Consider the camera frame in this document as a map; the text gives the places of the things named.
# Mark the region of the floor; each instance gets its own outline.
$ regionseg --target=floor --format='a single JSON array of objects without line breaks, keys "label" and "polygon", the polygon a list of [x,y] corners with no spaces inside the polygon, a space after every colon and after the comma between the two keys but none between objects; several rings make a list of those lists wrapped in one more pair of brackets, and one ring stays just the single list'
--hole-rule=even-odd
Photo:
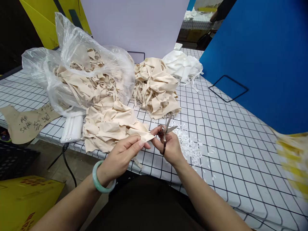
[{"label": "floor", "polygon": [[[52,161],[61,153],[62,147],[39,140],[35,144],[30,144],[28,148],[39,151],[40,155],[28,169],[26,175],[37,175],[64,182],[65,187],[58,199],[58,201],[60,201],[75,188],[74,181],[64,164],[63,158],[60,157],[56,163],[49,170],[47,170]],[[92,172],[93,166],[98,161],[95,157],[88,156],[70,149],[66,150],[65,157],[70,169],[76,178],[77,185],[79,185]],[[108,195],[102,194],[93,210],[91,211],[88,219],[81,227],[81,231],[87,228],[90,222],[96,217],[96,215],[107,202]]]}]

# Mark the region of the bracelet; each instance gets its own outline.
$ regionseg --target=bracelet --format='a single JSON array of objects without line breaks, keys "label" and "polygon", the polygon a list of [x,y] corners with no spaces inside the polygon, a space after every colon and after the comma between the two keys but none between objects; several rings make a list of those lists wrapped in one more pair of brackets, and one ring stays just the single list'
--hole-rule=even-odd
[{"label": "bracelet", "polygon": [[101,160],[99,162],[97,162],[94,167],[93,167],[93,171],[92,171],[92,176],[93,176],[93,182],[94,182],[94,185],[96,187],[96,189],[98,191],[100,191],[101,193],[110,193],[114,188],[115,188],[115,184],[116,184],[116,180],[113,180],[113,183],[112,183],[112,186],[111,188],[104,188],[100,182],[98,181],[98,178],[97,178],[97,168],[103,163],[104,161]]}]

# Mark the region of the white table with black grid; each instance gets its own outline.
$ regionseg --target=white table with black grid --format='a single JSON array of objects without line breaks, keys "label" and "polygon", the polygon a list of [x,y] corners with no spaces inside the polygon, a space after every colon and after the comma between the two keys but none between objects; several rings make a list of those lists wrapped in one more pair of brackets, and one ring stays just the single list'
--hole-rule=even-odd
[{"label": "white table with black grid", "polygon": [[[181,50],[196,58],[203,54],[203,51]],[[308,227],[307,203],[296,197],[288,183],[276,152],[276,137],[270,128],[237,102],[226,103],[218,98],[209,91],[212,84],[203,77],[196,81],[196,86],[198,93],[188,85],[177,87],[182,110],[173,120],[195,142],[199,139],[203,143],[202,167],[195,167],[197,173],[251,228],[297,231]],[[219,89],[215,91],[228,98]],[[48,102],[45,90],[22,70],[0,81],[0,107],[13,105],[18,111],[29,111]],[[134,107],[133,100],[128,106],[150,130],[166,124],[166,119],[153,120],[145,110]],[[4,116],[0,115],[0,125],[7,128]],[[61,116],[49,123],[38,138],[62,146],[65,120]],[[129,170],[168,181],[173,188],[186,193],[174,168],[152,144],[151,147],[137,155],[142,170],[133,161]],[[69,148],[98,159],[106,157],[100,150],[86,153],[84,141],[70,143]]]}]

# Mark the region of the white panel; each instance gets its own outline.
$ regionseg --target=white panel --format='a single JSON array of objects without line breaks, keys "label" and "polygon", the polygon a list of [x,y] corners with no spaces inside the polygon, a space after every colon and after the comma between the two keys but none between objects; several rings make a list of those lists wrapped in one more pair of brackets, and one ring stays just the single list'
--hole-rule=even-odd
[{"label": "white panel", "polygon": [[174,49],[189,0],[81,0],[101,45],[163,58]]}]

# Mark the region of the blue partition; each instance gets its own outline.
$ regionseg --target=blue partition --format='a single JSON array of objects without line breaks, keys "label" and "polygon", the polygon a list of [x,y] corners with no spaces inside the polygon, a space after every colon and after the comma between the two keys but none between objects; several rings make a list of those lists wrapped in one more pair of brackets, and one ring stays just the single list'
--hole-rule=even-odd
[{"label": "blue partition", "polygon": [[200,58],[208,81],[228,75],[247,86],[236,101],[283,134],[308,132],[307,12],[306,1],[237,0]]},{"label": "blue partition", "polygon": [[188,6],[187,6],[187,10],[192,11],[193,10],[193,6],[195,5],[196,0],[189,0]]}]

